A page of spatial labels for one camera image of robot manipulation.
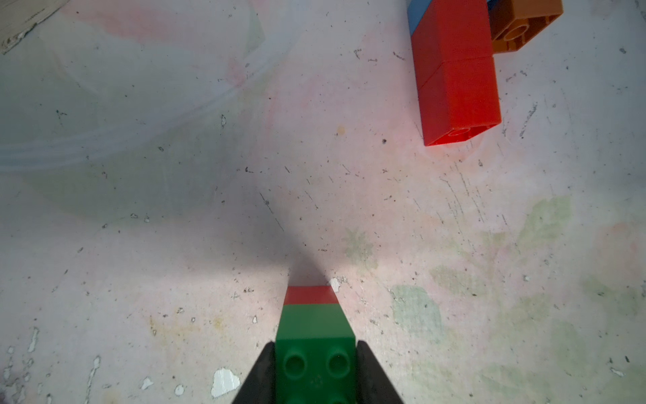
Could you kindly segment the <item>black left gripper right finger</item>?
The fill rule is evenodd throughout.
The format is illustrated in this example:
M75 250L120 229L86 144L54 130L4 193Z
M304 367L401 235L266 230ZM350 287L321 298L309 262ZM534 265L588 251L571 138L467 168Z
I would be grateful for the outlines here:
M356 348L356 390L359 404L403 404L368 344L359 340Z

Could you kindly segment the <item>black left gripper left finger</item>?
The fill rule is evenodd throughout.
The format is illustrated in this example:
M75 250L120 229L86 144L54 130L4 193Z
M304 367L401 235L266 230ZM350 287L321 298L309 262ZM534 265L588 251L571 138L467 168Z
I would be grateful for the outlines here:
M247 378L242 383L233 404L274 404L276 402L275 343L267 343Z

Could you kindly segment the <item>green lego brick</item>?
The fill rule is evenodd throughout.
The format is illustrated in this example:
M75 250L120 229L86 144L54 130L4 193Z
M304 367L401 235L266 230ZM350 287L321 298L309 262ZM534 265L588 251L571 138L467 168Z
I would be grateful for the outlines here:
M275 356L277 403L356 402L356 337L340 305L284 306Z

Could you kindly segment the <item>red base lego brick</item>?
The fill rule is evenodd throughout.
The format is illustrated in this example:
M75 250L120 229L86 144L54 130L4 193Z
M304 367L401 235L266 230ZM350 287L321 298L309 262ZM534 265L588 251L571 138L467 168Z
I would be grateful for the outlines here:
M494 58L444 62L419 92L425 146L467 141L501 124Z

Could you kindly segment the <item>light blue long lego brick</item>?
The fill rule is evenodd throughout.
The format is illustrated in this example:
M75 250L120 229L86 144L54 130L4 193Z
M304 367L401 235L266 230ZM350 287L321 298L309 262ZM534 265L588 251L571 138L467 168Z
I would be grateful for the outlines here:
M432 0L410 0L407 3L407 18L410 34L413 35Z

